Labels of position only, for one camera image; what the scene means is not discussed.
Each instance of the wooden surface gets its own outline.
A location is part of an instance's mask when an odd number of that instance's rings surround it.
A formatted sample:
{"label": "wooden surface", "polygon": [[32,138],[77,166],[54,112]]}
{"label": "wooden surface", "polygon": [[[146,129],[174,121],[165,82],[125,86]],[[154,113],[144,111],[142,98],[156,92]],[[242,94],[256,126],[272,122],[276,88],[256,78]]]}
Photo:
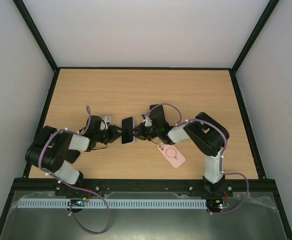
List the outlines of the wooden surface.
{"label": "wooden surface", "polygon": [[[230,134],[224,171],[258,178],[226,70],[61,69],[45,125],[77,131],[86,124],[86,105],[92,115],[102,118],[111,115],[111,123],[119,127],[122,119],[131,116],[138,125],[141,114],[158,103],[176,106],[183,120],[206,112]],[[165,106],[164,111],[166,120],[175,124],[179,118],[176,110]],[[175,146],[186,157],[186,162],[178,168],[172,167],[154,143],[139,139],[128,145],[122,145],[118,139],[107,149],[83,152],[73,166],[85,178],[201,179],[205,171],[204,155],[190,139]],[[29,177],[45,178],[45,174],[32,167]]]}

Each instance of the black smartphone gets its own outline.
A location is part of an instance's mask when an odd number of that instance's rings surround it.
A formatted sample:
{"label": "black smartphone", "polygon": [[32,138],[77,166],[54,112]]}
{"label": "black smartphone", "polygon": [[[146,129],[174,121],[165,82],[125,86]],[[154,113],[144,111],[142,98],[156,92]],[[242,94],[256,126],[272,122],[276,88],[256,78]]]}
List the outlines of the black smartphone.
{"label": "black smartphone", "polygon": [[134,118],[128,117],[121,121],[121,144],[133,144],[135,137],[134,130]]}

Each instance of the phone case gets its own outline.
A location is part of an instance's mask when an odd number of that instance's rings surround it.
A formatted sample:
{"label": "phone case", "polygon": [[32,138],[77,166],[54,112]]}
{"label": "phone case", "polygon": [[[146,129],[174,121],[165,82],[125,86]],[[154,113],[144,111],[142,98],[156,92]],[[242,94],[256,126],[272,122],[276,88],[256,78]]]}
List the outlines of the phone case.
{"label": "phone case", "polygon": [[157,148],[174,168],[178,168],[186,161],[186,158],[174,145],[158,144]]}

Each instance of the purple cable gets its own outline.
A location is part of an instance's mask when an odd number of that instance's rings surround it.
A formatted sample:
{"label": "purple cable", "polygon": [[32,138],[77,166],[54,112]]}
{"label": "purple cable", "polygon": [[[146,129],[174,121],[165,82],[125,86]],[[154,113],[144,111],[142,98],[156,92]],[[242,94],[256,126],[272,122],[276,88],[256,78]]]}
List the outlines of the purple cable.
{"label": "purple cable", "polygon": [[248,194],[249,194],[249,190],[250,190],[250,184],[248,182],[248,179],[247,177],[240,173],[240,172],[229,172],[229,173],[224,173],[224,175],[241,175],[245,181],[246,181],[246,194],[243,198],[243,200],[240,202],[240,204],[238,204],[236,207],[234,207],[233,209],[231,210],[228,210],[228,211],[223,211],[223,212],[211,212],[208,208],[207,208],[207,211],[209,212],[209,214],[211,215],[221,215],[221,214],[229,214],[237,209],[239,209],[241,207],[241,205],[243,205],[243,203],[247,200],[247,197],[248,197]]}
{"label": "purple cable", "polygon": [[[88,122],[87,122],[87,125],[86,125],[86,128],[84,129],[84,131],[82,133],[80,133],[79,135],[84,135],[91,123],[91,109],[89,106],[86,106],[86,110],[87,110],[87,113],[89,114],[89,117],[88,117]],[[50,137],[49,139],[47,140],[47,142],[45,143],[45,145],[43,146],[42,150],[41,150],[41,153],[39,155],[39,159],[38,159],[38,168],[40,170],[42,170],[43,172],[45,173],[48,173],[50,176],[52,176],[54,179],[56,179],[57,181],[61,181],[63,184],[65,184],[67,187],[71,188],[71,189],[75,189],[75,190],[80,190],[80,191],[85,191],[85,192],[88,192],[88,193],[91,193],[95,196],[97,196],[98,198],[100,198],[104,203],[105,203],[105,206],[107,208],[107,211],[108,211],[108,222],[107,222],[107,225],[106,227],[101,230],[101,231],[91,231],[91,230],[88,230],[87,228],[85,228],[83,225],[80,224],[80,222],[75,218],[75,216],[73,215],[72,213],[72,207],[69,208],[69,213],[70,215],[72,216],[72,218],[75,220],[75,222],[77,223],[77,225],[82,229],[84,230],[85,232],[89,233],[89,234],[102,234],[104,232],[106,232],[108,230],[108,228],[110,227],[111,225],[111,221],[112,221],[112,215],[111,215],[111,209],[110,209],[110,206],[108,205],[108,203],[106,202],[106,200],[101,196],[99,195],[98,193],[96,192],[93,192],[91,190],[88,190],[88,189],[85,189],[85,188],[80,188],[80,187],[76,187],[76,186],[72,186],[70,185],[68,182],[65,182],[63,180],[61,180],[58,176],[56,176],[55,174],[53,174],[52,172],[48,171],[47,169],[45,168],[42,168],[42,161],[43,161],[43,157],[44,157],[44,154],[45,154],[45,151],[46,149],[48,148],[49,144],[51,143],[51,141],[54,139],[54,137],[57,136],[57,134],[59,133],[62,133],[63,131],[66,131],[65,129],[59,129],[57,130],[56,132],[54,132]],[[69,133],[72,133],[72,134],[78,134],[78,132],[74,132],[74,131],[66,131],[66,132],[69,132]]]}
{"label": "purple cable", "polygon": [[93,192],[91,190],[88,190],[88,189],[84,189],[84,188],[80,188],[80,187],[76,187],[76,186],[72,186],[70,185],[69,183],[65,182],[65,181],[62,181],[63,184],[65,184],[66,186],[68,186],[69,188],[72,188],[72,189],[75,189],[75,190],[81,190],[81,191],[85,191],[85,192],[88,192],[88,193],[91,193],[91,194],[94,194],[95,196],[99,197],[105,204],[106,208],[107,208],[107,211],[108,211],[108,221],[107,221],[107,225],[106,227],[101,230],[101,231],[91,231],[89,229],[87,229],[86,227],[84,227],[78,220],[77,218],[74,216],[73,212],[72,212],[72,207],[73,207],[73,204],[70,206],[69,208],[69,214],[71,215],[71,217],[75,220],[75,222],[77,223],[77,225],[82,229],[84,230],[86,233],[89,233],[89,234],[102,234],[102,233],[105,233],[109,227],[111,226],[111,222],[112,222],[112,215],[111,215],[111,209],[110,209],[110,206],[108,205],[108,203],[106,202],[106,200],[101,196],[99,195],[98,193],[96,192]]}
{"label": "purple cable", "polygon": [[178,112],[179,114],[179,121],[176,123],[176,124],[179,124],[181,121],[182,121],[182,113],[181,111],[178,110],[177,107],[175,107],[174,105],[172,104],[169,104],[169,103],[161,103],[161,104],[158,104],[156,106],[154,106],[153,108],[151,108],[147,113],[145,113],[144,115],[147,116],[151,113],[151,111],[153,111],[155,108],[159,107],[159,106],[162,106],[162,105],[167,105],[167,106],[171,106],[172,108],[176,109],[176,111]]}

